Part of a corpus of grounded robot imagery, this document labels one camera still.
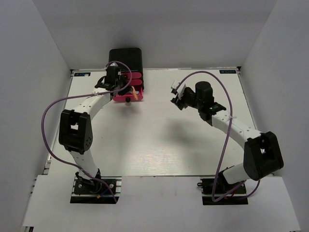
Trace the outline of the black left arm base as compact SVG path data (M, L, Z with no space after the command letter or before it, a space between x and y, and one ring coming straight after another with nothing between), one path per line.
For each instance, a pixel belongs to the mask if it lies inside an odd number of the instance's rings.
M112 190L116 200L119 199L121 193L122 177L101 177L109 188ZM70 203L79 204L116 204L111 192L108 188L99 183L96 187L94 184L86 184L82 180L75 177L71 191Z

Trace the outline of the orange highlighter pen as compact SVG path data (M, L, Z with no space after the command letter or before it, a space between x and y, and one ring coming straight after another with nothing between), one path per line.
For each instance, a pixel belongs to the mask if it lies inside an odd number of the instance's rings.
M139 90L136 90L136 89L134 88L134 86L131 87L130 93L133 95L133 98L134 98L135 101L139 101L139 100L140 100L140 97L139 97L140 91L139 91Z

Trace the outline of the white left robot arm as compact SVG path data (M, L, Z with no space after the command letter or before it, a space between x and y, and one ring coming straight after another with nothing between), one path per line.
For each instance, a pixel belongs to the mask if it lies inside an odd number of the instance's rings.
M125 95L132 90L131 70L125 72L119 65L106 67L106 74L98 80L93 93L72 109L65 109L60 115L59 143L73 157L78 168L77 177L86 181L85 187L92 193L101 190L100 170L92 154L92 119L117 95Z

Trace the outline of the pink bottom drawer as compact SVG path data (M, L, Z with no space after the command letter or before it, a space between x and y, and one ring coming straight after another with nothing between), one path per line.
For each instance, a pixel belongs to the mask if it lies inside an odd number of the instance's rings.
M140 97L139 102L140 102L140 101L143 99L143 89L142 89L141 86L134 86L134 88L135 88L136 90L139 90L139 91L140 91L140 95L139 95L139 97ZM114 100L115 102L124 102L124 103L136 102L136 101L134 100L134 98L133 98L133 95L132 95L130 92L127 93L127 94L125 94L125 95L123 95L123 96L116 95L116 96L113 98L113 100Z

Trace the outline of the pink drawer with black knob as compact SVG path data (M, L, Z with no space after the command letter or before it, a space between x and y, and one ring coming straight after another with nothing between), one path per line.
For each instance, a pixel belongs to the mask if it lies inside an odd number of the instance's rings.
M142 78L142 74L140 72L121 72L121 74L126 78L126 79L140 79Z

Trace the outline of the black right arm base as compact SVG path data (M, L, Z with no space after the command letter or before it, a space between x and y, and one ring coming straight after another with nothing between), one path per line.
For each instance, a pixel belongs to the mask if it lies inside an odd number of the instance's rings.
M213 189L214 178L201 178L197 183L197 187L200 188L202 194L202 203L203 205L247 205L248 200L247 190L245 184L242 183L240 187L238 187L233 192L227 194L220 201L214 202L212 200L212 189ZM215 189L215 198L220 198L225 193L230 191L232 188L237 186L236 184L224 184L222 180L218 179L216 183Z

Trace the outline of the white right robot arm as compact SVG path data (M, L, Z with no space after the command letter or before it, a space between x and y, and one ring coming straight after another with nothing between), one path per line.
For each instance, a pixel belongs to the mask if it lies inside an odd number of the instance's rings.
M210 83L197 82L195 89L180 87L175 80L171 86L175 97L171 100L180 110L192 107L199 116L234 140L244 151L243 162L226 168L218 174L218 188L225 193L241 181L261 178L284 167L277 136L272 132L260 132L229 115L226 108L215 102Z

